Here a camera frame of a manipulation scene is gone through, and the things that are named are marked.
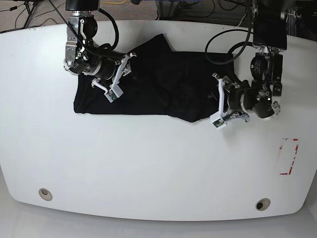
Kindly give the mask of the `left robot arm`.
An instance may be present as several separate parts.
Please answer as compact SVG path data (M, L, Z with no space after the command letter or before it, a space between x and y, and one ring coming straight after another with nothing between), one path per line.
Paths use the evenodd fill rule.
M237 43L229 51L240 51L232 58L215 61L216 65L227 65L237 59L247 46L258 49L250 63L253 77L251 83L241 81L236 75L221 77L213 73L218 81L218 110L210 116L211 123L221 129L229 121L243 119L248 122L251 113L260 119L270 119L280 112L282 95L281 52L287 49L287 13L282 4L274 5L266 0L246 1L249 26L245 41Z

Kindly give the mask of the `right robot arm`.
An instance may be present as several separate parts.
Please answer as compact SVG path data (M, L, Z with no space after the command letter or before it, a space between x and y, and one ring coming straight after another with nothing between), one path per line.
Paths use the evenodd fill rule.
M115 51L119 41L118 26L113 17L100 9L98 0L68 0L65 9L72 15L67 25L67 42L65 46L64 68L73 75L93 77L92 87L104 91L110 102L122 96L120 79L131 72L129 60L136 54L123 54ZM98 11L109 18L114 28L113 44L94 43L98 24L92 12Z

